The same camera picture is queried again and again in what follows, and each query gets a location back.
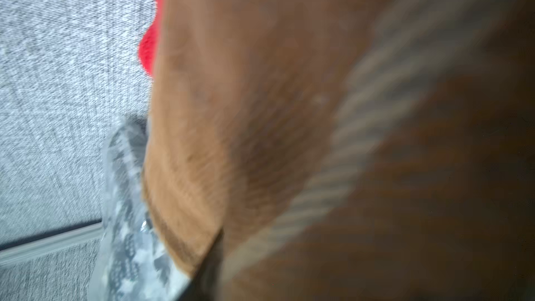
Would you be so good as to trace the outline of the red knitted scarf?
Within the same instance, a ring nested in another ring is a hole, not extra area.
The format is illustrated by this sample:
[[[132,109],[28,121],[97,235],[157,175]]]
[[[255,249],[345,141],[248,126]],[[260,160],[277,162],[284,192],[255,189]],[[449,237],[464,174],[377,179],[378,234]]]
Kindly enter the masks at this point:
[[[139,61],[149,77],[153,76],[153,63],[155,60],[157,43],[160,35],[160,20],[162,17],[163,0],[155,0],[156,12],[153,22],[143,35],[139,47]]]

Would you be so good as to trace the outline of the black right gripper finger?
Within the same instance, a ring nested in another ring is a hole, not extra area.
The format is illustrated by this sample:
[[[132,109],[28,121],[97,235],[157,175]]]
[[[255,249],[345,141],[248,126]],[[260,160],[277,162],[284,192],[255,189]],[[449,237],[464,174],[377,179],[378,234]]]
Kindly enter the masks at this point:
[[[194,277],[178,296],[177,301],[214,301],[217,299],[223,258],[223,238],[224,232],[220,231]]]

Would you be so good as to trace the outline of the brown striped fringed scarf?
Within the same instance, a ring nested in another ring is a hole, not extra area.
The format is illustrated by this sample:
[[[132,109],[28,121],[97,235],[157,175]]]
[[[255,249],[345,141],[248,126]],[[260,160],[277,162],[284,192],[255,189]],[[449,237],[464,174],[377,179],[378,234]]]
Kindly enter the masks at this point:
[[[534,0],[163,0],[143,190],[216,300],[533,300]]]

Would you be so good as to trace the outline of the black white houndstooth scarf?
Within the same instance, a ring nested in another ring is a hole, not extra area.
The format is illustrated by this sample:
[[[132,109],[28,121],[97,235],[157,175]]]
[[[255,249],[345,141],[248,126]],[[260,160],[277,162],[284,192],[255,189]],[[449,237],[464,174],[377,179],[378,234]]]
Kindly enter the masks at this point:
[[[177,300],[189,278],[174,265],[142,198],[146,121],[120,118],[103,146],[103,236],[88,300]]]

